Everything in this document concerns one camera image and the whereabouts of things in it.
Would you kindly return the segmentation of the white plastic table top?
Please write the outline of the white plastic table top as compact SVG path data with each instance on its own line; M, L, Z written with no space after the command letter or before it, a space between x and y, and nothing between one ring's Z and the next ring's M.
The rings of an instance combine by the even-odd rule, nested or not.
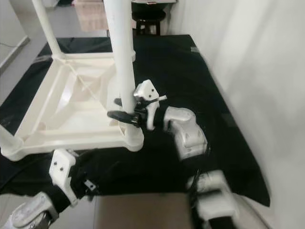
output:
M116 75L113 54L71 53L64 57L52 61L13 134L22 140L22 148L13 155L2 155L19 161L59 148L141 150L143 131L107 116L107 87Z

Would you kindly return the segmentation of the black table cloth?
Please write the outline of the black table cloth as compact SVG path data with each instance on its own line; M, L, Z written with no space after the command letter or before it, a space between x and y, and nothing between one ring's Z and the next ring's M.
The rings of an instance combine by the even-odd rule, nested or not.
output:
M68 54L111 52L109 38L59 38ZM211 154L231 190L266 207L270 191L250 146L236 124L205 59L189 35L142 36L134 38L136 83L150 79L168 105L185 107L196 113L196 120L211 143ZM27 70L0 106L0 124L12 135L20 126L35 92L50 68L51 61L34 63L41 55L51 55L48 44L34 48L26 59ZM144 146L131 152L125 148L92 153L87 169L101 175L101 196L138 193L185 193L186 170L177 159L173 138L161 129L144 132ZM34 196L52 186L48 175L50 156L30 155L11 162L0 157L0 194Z

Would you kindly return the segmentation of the black round stool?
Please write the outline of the black round stool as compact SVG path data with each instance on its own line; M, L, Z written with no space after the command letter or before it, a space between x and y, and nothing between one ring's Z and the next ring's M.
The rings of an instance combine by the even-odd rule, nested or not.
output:
M162 10L136 11L132 19L136 22L135 35L161 36L161 22L166 18Z

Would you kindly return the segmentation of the beige cloth covered table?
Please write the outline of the beige cloth covered table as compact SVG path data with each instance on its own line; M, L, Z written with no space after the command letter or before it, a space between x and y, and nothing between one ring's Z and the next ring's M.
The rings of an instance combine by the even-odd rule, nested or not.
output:
M83 32L109 30L104 0L74 0L73 5Z

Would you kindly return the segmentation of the black wok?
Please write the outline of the black wok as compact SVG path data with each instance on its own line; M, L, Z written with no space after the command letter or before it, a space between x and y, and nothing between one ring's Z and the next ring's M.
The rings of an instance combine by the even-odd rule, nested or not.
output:
M166 7L173 4L173 2L157 2L153 1L152 4L131 2L131 8L133 12L149 12L149 11L164 11Z

